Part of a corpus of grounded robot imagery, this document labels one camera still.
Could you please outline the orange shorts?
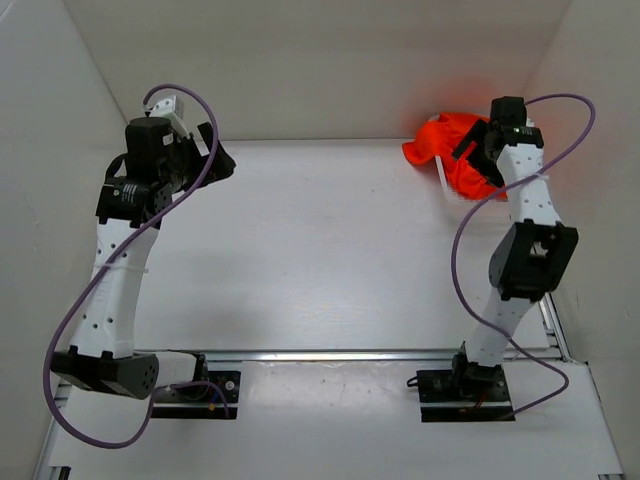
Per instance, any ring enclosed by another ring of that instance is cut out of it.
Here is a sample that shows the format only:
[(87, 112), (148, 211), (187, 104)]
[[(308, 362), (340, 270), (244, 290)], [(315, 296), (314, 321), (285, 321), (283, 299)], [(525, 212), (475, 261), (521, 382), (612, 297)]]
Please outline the orange shorts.
[(405, 159), (413, 166), (426, 165), (440, 158), (447, 184), (466, 200), (482, 200), (497, 188), (475, 171), (465, 153), (460, 159), (452, 157), (465, 134), (477, 120), (487, 117), (471, 113), (442, 112), (435, 120), (427, 121), (412, 141), (402, 144)]

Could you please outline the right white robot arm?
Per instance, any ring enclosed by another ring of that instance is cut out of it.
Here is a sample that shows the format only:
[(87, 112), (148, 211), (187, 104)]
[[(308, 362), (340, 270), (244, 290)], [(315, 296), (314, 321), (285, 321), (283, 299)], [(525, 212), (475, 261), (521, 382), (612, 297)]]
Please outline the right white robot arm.
[(487, 120), (474, 123), (452, 153), (490, 184), (504, 189), (511, 225), (489, 260), (492, 287), (480, 325), (454, 357), (449, 387), (470, 400), (498, 378), (503, 354), (521, 320), (554, 291), (578, 243), (563, 224), (542, 173), (544, 140), (521, 97), (491, 103)]

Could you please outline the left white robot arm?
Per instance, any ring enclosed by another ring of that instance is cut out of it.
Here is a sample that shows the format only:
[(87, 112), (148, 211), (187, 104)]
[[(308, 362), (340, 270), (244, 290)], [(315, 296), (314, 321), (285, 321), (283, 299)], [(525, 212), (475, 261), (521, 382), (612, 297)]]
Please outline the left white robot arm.
[(140, 352), (134, 321), (146, 263), (175, 194), (229, 178), (234, 160), (209, 122), (198, 132), (209, 150), (167, 118), (143, 116), (125, 128), (125, 153), (107, 167), (98, 204), (94, 273), (98, 281), (79, 308), (69, 346), (51, 370), (85, 391), (146, 399), (175, 385), (188, 400), (206, 395), (204, 357), (186, 351)]

